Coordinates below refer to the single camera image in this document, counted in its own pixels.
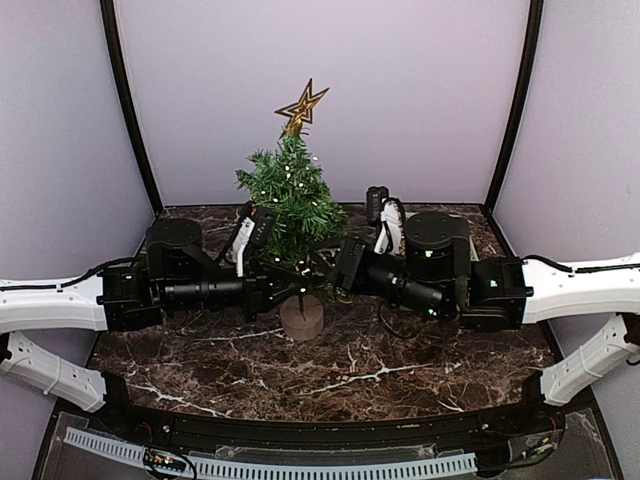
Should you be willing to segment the small green christmas tree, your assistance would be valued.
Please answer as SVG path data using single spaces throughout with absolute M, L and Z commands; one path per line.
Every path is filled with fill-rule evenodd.
M 238 186 L 249 191 L 254 206 L 276 216 L 267 244 L 254 251 L 255 259 L 305 274 L 314 290 L 332 295 L 328 280 L 311 265 L 310 250 L 341 236 L 348 217 L 333 201 L 322 168 L 304 139 L 291 135 L 279 140 L 276 150 L 259 150 L 249 161 L 251 171 L 236 172 Z

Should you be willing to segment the gold star tree topper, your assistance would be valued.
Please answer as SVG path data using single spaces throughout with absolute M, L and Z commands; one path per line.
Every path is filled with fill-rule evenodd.
M 314 109 L 329 90 L 330 88 L 327 87 L 314 92 L 313 79 L 310 78 L 296 102 L 277 109 L 275 114 L 287 119 L 279 139 L 283 139 L 287 135 L 299 137 L 306 124 L 312 125 Z

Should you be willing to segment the gold black bauble ornament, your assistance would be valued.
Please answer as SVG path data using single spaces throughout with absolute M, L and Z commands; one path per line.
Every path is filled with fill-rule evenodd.
M 342 290 L 337 290 L 335 292 L 335 297 L 343 304 L 353 304 L 356 301 L 356 296 L 354 294 L 344 292 Z

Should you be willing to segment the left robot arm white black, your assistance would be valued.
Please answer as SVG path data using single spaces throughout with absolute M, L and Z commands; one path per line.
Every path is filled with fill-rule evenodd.
M 1 371 L 55 395 L 103 421 L 120 436 L 141 427 L 129 405 L 125 380 L 73 364 L 35 345 L 28 330 L 82 329 L 127 332 L 162 324 L 176 312 L 241 309 L 253 320 L 308 285 L 303 276 L 250 256 L 266 243 L 271 223 L 239 222 L 223 250 L 235 264 L 224 268 L 202 248 L 202 230 L 189 219 L 168 219 L 146 232 L 137 257 L 105 262 L 75 279 L 1 283 Z

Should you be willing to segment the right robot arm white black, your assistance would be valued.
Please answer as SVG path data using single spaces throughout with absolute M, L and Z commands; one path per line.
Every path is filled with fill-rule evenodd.
M 474 261 L 467 220 L 436 211 L 411 216 L 402 233 L 403 256 L 343 237 L 314 245 L 310 257 L 338 289 L 478 332 L 608 315 L 607 323 L 572 354 L 527 379 L 523 392 L 531 396 L 510 413 L 517 432 L 534 432 L 547 420 L 549 405 L 569 403 L 638 354 L 638 254 L 570 264 L 537 255 Z

